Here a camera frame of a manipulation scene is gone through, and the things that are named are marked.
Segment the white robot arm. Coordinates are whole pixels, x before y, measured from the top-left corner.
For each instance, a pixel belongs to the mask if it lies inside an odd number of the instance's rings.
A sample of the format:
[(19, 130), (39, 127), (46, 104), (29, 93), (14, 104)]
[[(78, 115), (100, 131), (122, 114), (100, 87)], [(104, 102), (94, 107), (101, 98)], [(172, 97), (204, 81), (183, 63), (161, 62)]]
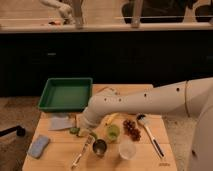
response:
[(115, 90), (106, 88), (90, 98), (79, 125), (96, 128), (111, 113), (197, 115), (188, 171), (213, 171), (213, 77), (127, 95), (117, 95)]

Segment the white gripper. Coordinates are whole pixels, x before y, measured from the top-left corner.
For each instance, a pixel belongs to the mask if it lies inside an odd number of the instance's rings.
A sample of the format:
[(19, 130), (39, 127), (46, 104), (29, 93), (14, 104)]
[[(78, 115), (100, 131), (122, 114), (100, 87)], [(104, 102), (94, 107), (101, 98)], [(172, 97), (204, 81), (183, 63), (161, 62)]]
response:
[(96, 125), (89, 123), (82, 114), (78, 116), (78, 126), (89, 130), (96, 128)]

